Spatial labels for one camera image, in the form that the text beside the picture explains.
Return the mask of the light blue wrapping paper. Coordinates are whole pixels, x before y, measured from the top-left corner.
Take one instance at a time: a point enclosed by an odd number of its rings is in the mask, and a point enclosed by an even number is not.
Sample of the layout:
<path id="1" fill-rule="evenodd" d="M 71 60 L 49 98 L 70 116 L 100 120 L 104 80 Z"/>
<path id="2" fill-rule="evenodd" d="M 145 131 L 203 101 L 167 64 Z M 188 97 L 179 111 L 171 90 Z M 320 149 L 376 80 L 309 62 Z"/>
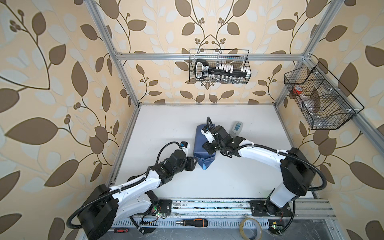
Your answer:
<path id="1" fill-rule="evenodd" d="M 203 145 L 207 142 L 206 137 L 201 133 L 201 130 L 203 129 L 204 126 L 205 125 L 198 125 L 196 128 L 193 156 L 194 156 L 194 159 L 199 164 L 199 166 L 203 170 L 207 170 L 208 167 L 214 162 L 216 158 L 216 154 L 215 153 L 209 154 L 203 148 Z"/>

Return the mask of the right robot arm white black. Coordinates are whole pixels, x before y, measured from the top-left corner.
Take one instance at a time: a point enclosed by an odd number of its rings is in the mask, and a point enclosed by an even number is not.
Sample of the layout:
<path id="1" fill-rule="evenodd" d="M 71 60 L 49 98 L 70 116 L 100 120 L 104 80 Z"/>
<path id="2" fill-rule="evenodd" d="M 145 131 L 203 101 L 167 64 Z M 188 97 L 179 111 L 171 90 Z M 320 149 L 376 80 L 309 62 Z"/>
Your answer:
<path id="1" fill-rule="evenodd" d="M 207 139 L 203 148 L 209 154 L 219 151 L 229 158 L 248 158 L 280 170 L 283 181 L 271 192 L 265 203 L 270 210 L 280 210 L 288 202 L 305 196 L 307 192 L 320 191 L 327 186 L 325 175 L 305 157 L 300 156 L 299 149 L 276 150 L 243 137 L 233 138 L 221 126 L 205 125 L 201 134 Z"/>

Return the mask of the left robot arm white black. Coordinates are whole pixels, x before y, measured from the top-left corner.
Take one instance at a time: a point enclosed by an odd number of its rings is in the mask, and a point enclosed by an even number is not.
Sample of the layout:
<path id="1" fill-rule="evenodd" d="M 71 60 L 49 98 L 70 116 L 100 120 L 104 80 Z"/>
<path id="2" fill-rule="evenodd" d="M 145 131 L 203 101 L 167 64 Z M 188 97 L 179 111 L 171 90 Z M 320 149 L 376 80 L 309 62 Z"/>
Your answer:
<path id="1" fill-rule="evenodd" d="M 178 148 L 163 161 L 124 184 L 96 187 L 83 205 L 66 221 L 70 229 L 84 230 L 87 239 L 98 240 L 105 235 L 117 220 L 132 218 L 134 215 L 150 212 L 159 199 L 154 190 L 169 183 L 182 171 L 192 171 L 195 162 L 188 156 L 190 145 L 177 143 Z"/>

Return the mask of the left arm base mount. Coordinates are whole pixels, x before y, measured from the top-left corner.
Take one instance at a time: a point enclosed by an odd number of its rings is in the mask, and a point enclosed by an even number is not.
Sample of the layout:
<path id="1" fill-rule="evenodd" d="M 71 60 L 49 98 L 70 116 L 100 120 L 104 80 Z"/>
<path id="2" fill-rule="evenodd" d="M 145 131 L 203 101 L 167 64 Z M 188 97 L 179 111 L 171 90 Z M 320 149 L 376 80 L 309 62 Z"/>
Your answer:
<path id="1" fill-rule="evenodd" d="M 149 209 L 141 215 L 150 215 L 165 218 L 169 216 L 172 211 L 172 200 L 171 199 L 160 199 L 156 204 L 151 203 Z"/>

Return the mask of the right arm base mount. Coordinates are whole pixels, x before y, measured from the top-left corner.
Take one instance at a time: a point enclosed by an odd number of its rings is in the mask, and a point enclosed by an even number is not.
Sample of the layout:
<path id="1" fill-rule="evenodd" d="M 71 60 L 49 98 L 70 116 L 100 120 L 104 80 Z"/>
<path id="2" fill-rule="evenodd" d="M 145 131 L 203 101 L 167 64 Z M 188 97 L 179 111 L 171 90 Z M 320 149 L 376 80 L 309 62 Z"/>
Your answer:
<path id="1" fill-rule="evenodd" d="M 266 200 L 249 201 L 253 217 L 291 217 L 292 208 L 286 203 L 282 208 Z"/>

